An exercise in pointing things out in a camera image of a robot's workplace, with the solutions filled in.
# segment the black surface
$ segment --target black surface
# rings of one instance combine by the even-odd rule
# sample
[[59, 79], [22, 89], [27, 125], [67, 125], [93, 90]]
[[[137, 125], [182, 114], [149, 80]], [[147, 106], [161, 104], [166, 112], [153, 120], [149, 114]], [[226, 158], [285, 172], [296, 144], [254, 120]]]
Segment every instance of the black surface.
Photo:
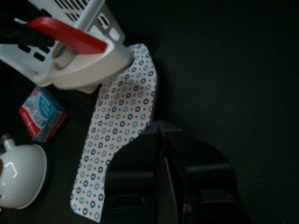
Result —
[[[253, 223], [298, 223], [298, 2], [107, 1], [126, 44], [145, 43], [161, 77], [155, 120], [217, 147], [238, 174]], [[33, 140], [18, 109], [34, 89], [2, 66], [2, 133]], [[97, 95], [51, 87], [70, 111], [51, 144], [50, 187], [3, 223], [95, 223], [71, 211], [71, 190]]]

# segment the black table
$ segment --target black table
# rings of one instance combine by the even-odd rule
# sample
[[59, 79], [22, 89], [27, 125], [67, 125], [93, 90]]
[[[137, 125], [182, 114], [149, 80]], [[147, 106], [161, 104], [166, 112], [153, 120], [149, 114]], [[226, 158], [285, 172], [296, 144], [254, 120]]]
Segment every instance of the black table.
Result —
[[[107, 1], [126, 45], [145, 43], [159, 73], [155, 120], [229, 157], [253, 223], [299, 216], [299, 64], [296, 1]], [[34, 84], [2, 65], [2, 133], [33, 144], [18, 114]], [[70, 118], [53, 143], [51, 183], [2, 223], [95, 223], [71, 211], [71, 190], [98, 93], [49, 87]]]

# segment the small box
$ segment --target small box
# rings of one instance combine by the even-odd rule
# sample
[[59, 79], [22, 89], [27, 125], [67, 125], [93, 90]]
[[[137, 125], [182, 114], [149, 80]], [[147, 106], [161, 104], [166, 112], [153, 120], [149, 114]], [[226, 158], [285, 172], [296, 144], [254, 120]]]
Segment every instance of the small box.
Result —
[[37, 87], [19, 109], [26, 127], [33, 136], [33, 140], [47, 143], [53, 139], [67, 112], [51, 92], [42, 87]]

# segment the red handle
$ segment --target red handle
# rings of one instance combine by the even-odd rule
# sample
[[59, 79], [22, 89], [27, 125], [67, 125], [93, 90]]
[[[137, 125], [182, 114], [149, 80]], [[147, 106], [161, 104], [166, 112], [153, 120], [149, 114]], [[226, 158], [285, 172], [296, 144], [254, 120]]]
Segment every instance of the red handle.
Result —
[[38, 17], [27, 25], [59, 40], [81, 54], [103, 53], [107, 50], [106, 42], [53, 17]]

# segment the polka dot fabric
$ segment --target polka dot fabric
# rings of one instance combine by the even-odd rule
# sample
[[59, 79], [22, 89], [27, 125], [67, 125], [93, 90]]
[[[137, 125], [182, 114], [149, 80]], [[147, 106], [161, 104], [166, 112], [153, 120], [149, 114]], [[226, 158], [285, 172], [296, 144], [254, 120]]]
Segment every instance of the polka dot fabric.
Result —
[[157, 72], [145, 45], [131, 45], [135, 61], [99, 90], [79, 171], [71, 195], [75, 213], [101, 222], [109, 163], [151, 122]]

